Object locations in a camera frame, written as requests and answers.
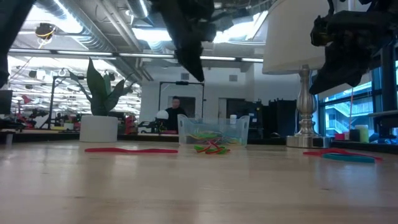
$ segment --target lamp base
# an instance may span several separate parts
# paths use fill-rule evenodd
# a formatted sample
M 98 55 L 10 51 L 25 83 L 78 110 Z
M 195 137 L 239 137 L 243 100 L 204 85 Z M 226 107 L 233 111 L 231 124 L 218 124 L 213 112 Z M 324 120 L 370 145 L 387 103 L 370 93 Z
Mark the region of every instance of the lamp base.
M 319 148 L 327 149 L 330 147 L 330 138 L 322 136 L 287 136 L 287 147 L 299 148 Z

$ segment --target computer monitor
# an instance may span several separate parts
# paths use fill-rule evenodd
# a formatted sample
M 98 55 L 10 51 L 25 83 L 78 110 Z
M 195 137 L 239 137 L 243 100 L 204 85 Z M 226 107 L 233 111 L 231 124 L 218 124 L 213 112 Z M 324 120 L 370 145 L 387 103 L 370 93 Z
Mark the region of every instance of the computer monitor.
M 12 90 L 0 90 L 0 114 L 11 114 Z

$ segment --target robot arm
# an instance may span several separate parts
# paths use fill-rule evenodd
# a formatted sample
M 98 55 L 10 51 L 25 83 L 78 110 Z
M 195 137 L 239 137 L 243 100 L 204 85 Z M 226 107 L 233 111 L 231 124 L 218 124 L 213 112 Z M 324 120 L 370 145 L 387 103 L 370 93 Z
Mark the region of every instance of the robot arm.
M 398 0 L 358 1 L 371 3 L 368 11 L 334 14 L 333 2 L 328 0 L 328 15 L 315 19 L 311 41 L 314 46 L 325 47 L 326 60 L 310 89 L 311 94 L 344 83 L 358 85 L 362 75 L 370 69 L 373 57 L 395 39 Z

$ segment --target ceiling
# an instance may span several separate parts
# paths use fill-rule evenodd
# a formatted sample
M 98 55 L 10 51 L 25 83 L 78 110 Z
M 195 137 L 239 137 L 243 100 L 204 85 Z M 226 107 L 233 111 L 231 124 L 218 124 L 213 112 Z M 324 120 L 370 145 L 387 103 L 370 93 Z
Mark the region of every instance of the ceiling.
M 85 21 L 85 24 L 88 23 L 88 29 L 98 31 L 96 34 L 101 36 L 101 38 L 103 36 L 103 40 L 111 46 L 111 49 L 113 49 L 112 51 L 137 52 L 137 49 L 141 49 L 146 53 L 159 53 L 159 50 L 155 51 L 156 49 L 152 46 L 154 42 L 160 43 L 160 49 L 164 54 L 172 54 L 175 49 L 173 43 L 170 40 L 167 40 L 167 37 L 163 40 L 160 38 L 160 36 L 167 36 L 168 34 L 159 14 L 153 14 L 149 17 L 154 23 L 154 27 L 151 27 L 146 20 L 134 19 L 133 23 L 131 23 L 131 16 L 128 15 L 127 6 L 123 0 L 51 1 L 53 1 L 53 4 L 65 4 L 65 9 L 68 10 L 67 12 L 70 12 L 70 15 L 72 15 L 71 17 L 75 18 L 75 20 L 60 21 L 60 19 L 55 17 L 54 14 L 50 13 L 50 11 L 34 6 L 17 36 L 13 47 L 25 49 L 38 49 L 41 47 L 41 49 L 48 50 L 92 50 L 88 48 L 87 45 L 82 44 L 81 39 L 84 38 L 84 36 L 82 37 L 83 34 L 79 33 L 78 24 L 75 26 L 74 23 L 76 18 L 82 18 L 83 16 L 88 21 Z M 106 16 L 106 13 L 101 7 L 98 7 L 97 2 L 103 1 L 109 1 L 110 4 L 117 9 L 119 18 L 123 20 L 126 27 L 128 26 L 129 29 L 133 28 L 131 29 L 133 31 L 133 38 L 138 39 L 137 42 L 126 39 L 126 33 L 121 33 L 120 27 L 122 26 L 119 26 L 119 29 L 117 29 L 115 23 L 109 20 L 109 17 Z M 262 16 L 266 16 L 266 14 L 262 13 L 266 7 L 269 7 L 272 4 L 273 1 L 274 0 L 216 0 L 216 8 L 221 6 L 249 6 L 250 11 L 253 13 L 253 16 L 251 16 L 252 18 L 250 18 L 252 21 L 244 24 L 245 26 L 239 26 L 239 24 L 237 24 L 224 32 L 218 33 L 218 37 L 220 36 L 222 38 L 216 44 L 203 43 L 203 54 L 228 57 L 261 58 L 262 49 L 264 47 L 264 38 L 261 37 L 261 30 L 264 29 L 262 22 L 263 19 L 265 19 L 265 17 L 262 18 Z M 112 17 L 116 20 L 117 24 L 121 25 L 121 22 L 115 19 L 115 15 Z M 35 35 L 35 29 L 43 22 L 54 24 L 58 27 L 55 31 L 55 35 L 51 38 L 51 41 L 46 42 L 45 44 L 42 39 L 38 39 Z M 148 35 L 151 34 L 151 31 L 153 30 L 158 33 Z M 15 91 L 15 97 L 13 100 L 14 107 L 17 107 L 17 102 L 21 100 L 23 95 L 33 99 L 33 103 L 29 103 L 28 105 L 22 104 L 22 109 L 25 110 L 35 107 L 46 110 L 50 103 L 52 77 L 60 74 L 63 75 L 65 70 L 71 70 L 83 75 L 85 74 L 86 66 L 88 65 L 88 59 L 82 59 L 81 57 L 50 58 L 51 55 L 46 57 L 31 57 L 29 54 L 25 57 L 21 57 L 20 55 L 11 56 L 9 56 L 9 67 L 11 71 L 11 89 Z M 120 58 L 116 58 L 115 60 L 105 60 L 105 58 L 94 58 L 95 67 L 100 73 L 115 73 L 116 80 L 112 82 L 112 85 L 117 84 L 118 81 L 130 73 L 134 73 L 134 77 L 136 77 L 137 84 L 134 84 L 134 92 L 121 98 L 119 104 L 115 108 L 116 111 L 126 111 L 139 114 L 141 88 L 138 84 L 144 80 L 156 81 L 160 79 L 160 77 L 164 78 L 165 75 L 170 75 L 169 80 L 171 80 L 173 79 L 172 77 L 174 77 L 173 74 L 171 74 L 171 71 L 177 72 L 183 70 L 174 60 L 140 60 L 124 58 L 122 61 L 123 63 L 120 63 L 119 59 Z M 208 70 L 211 68 L 240 68 L 241 72 L 245 72 L 248 65 L 248 63 L 242 62 L 203 61 L 203 67 Z M 140 66 L 140 69 L 145 70 L 147 72 L 146 75 L 144 73 L 141 76 L 136 76 L 137 72 L 131 69 L 135 69 L 137 66 Z M 168 70 L 168 72 L 165 72 L 165 69 L 169 67 L 176 67 L 178 70 L 171 69 Z M 36 78 L 29 76 L 29 72 L 33 70 L 39 71 L 37 72 L 38 75 Z M 55 89 L 55 111 L 69 110 L 71 112 L 89 113 L 90 104 L 83 93 L 78 91 L 78 88 L 76 88 L 76 83 L 68 78 L 64 79 L 63 82 L 60 82 L 61 80 L 62 79 L 57 80 L 58 87 Z

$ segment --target desk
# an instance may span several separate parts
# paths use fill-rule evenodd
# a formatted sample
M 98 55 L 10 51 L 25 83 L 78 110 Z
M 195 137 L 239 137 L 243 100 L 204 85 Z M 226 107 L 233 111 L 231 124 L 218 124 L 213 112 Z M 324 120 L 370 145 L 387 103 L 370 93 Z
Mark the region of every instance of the desk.
M 96 146 L 180 152 L 84 153 Z M 375 165 L 302 152 L 248 146 L 206 155 L 171 142 L 14 144 L 0 150 L 1 224 L 396 223 L 398 156 L 372 154 L 385 158 Z

